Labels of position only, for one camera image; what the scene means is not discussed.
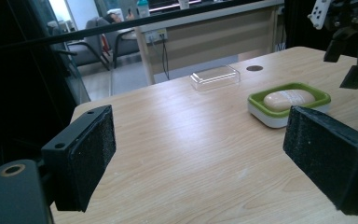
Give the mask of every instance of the oval object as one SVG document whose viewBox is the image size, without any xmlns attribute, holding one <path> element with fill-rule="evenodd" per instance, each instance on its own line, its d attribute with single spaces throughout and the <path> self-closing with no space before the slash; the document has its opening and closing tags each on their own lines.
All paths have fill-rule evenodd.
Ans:
<svg viewBox="0 0 358 224">
<path fill-rule="evenodd" d="M 264 105 L 272 111 L 281 112 L 292 105 L 304 105 L 314 101 L 315 97 L 308 91 L 287 90 L 268 94 L 264 98 Z"/>
</svg>

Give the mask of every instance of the green soap dish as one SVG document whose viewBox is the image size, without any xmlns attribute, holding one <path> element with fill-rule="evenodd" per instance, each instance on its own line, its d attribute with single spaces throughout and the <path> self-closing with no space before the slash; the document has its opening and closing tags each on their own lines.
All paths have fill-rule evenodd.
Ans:
<svg viewBox="0 0 358 224">
<path fill-rule="evenodd" d="M 271 128 L 282 128 L 287 125 L 290 109 L 280 112 L 271 111 L 264 105 L 264 97 L 275 91 L 286 90 L 303 90 L 308 91 L 315 97 L 315 101 L 309 104 L 302 105 L 307 108 L 312 108 L 326 113 L 330 107 L 330 95 L 320 91 L 312 86 L 301 82 L 288 83 L 282 86 L 271 88 L 266 91 L 253 93 L 248 97 L 248 109 L 251 114 L 260 119 L 264 124 Z"/>
</svg>

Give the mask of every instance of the armchair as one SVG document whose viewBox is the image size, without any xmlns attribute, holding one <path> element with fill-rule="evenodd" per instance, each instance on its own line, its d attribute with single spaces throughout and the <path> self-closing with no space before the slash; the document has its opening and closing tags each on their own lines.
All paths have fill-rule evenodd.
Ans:
<svg viewBox="0 0 358 224">
<path fill-rule="evenodd" d="M 86 23 L 86 29 L 97 27 L 97 18 L 93 18 Z M 103 55 L 102 38 L 100 35 L 86 36 L 83 40 L 68 43 L 69 51 L 76 55 L 73 59 L 77 66 L 101 62 L 109 71 L 109 60 Z"/>
<path fill-rule="evenodd" d="M 98 26 L 109 25 L 110 23 L 104 18 L 98 18 Z M 117 68 L 117 57 L 139 52 L 138 42 L 136 39 L 123 38 L 124 35 L 132 32 L 129 31 L 114 31 L 104 34 L 113 54 L 113 67 Z"/>
</svg>

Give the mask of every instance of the light wood tabletop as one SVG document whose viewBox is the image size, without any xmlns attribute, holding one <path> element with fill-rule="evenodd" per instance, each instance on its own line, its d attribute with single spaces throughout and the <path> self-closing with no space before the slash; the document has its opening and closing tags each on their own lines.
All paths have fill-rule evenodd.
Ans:
<svg viewBox="0 0 358 224">
<path fill-rule="evenodd" d="M 86 213 L 62 223 L 358 223 L 345 216 L 247 109 L 249 94 L 303 82 L 331 95 L 328 115 L 358 131 L 358 90 L 339 87 L 356 59 L 324 63 L 324 52 L 292 48 L 231 66 L 239 84 L 195 91 L 181 77 L 80 105 L 73 119 L 112 105 L 117 152 Z M 246 68 L 260 65 L 263 70 Z"/>
</svg>

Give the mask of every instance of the water bottle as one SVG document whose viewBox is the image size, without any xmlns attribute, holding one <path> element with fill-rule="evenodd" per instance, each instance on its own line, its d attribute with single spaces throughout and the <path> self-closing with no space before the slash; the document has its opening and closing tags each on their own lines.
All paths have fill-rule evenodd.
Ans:
<svg viewBox="0 0 358 224">
<path fill-rule="evenodd" d="M 150 16 L 149 3 L 147 0 L 138 0 L 137 6 L 139 17 L 144 18 Z"/>
</svg>

